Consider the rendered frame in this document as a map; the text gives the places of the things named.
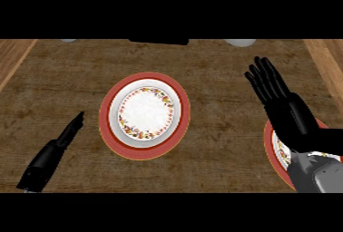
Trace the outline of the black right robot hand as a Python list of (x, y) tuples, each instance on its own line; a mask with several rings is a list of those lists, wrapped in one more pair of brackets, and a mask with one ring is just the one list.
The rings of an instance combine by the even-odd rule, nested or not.
[(288, 149), (343, 156), (343, 129), (319, 127), (301, 97), (289, 91), (265, 57), (254, 57), (254, 64), (243, 76), (264, 106), (273, 131)]

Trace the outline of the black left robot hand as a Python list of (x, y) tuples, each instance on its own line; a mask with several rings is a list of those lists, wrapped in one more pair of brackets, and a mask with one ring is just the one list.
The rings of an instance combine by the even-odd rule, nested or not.
[(64, 154), (66, 147), (82, 127), (82, 116), (84, 112), (81, 112), (67, 123), (57, 139), (50, 140), (36, 153), (22, 173), (20, 181), (16, 186), (16, 188), (22, 189), (24, 192), (38, 193), (45, 187)]

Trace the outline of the red oval placemat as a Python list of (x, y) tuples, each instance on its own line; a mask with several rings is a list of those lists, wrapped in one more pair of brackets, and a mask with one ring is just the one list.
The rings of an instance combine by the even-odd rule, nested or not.
[(177, 81), (138, 72), (109, 89), (98, 131), (109, 149), (128, 160), (150, 160), (177, 146), (190, 122), (190, 103)]
[[(316, 122), (320, 126), (320, 129), (326, 129), (326, 125), (316, 119)], [(265, 122), (264, 124), (264, 152), (265, 156), (270, 162), (270, 165), (273, 167), (274, 172), (277, 173), (277, 176), (286, 183), (286, 185), (291, 187), (292, 190), (295, 190), (292, 186), (292, 181), (289, 179), (289, 175), (286, 172), (286, 168), (291, 164), (291, 151), (288, 147), (283, 145), (283, 143), (279, 140), (279, 137), (273, 131), (270, 121)], [(343, 163), (343, 156), (336, 156), (329, 153), (311, 151), (308, 156), (320, 156), (320, 157), (328, 157), (330, 159), (335, 159), (339, 163)], [(322, 192), (329, 192), (329, 193), (343, 193), (343, 177), (341, 177), (341, 187), (330, 187), (328, 190), (322, 190)]]

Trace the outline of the white floral rimmed plate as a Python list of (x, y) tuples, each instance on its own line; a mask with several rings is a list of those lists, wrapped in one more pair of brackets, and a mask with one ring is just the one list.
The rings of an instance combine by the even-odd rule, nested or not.
[(150, 148), (171, 136), (180, 121), (181, 106), (175, 90), (155, 79), (122, 86), (109, 104), (109, 129), (129, 147)]
[[(271, 133), (271, 146), (280, 167), (286, 169), (288, 165), (291, 164), (291, 151), (288, 147), (283, 145), (283, 143), (280, 142), (276, 133)], [(339, 156), (317, 151), (311, 151), (308, 153), (308, 156), (320, 156), (320, 157), (332, 158), (335, 160), (341, 160)]]

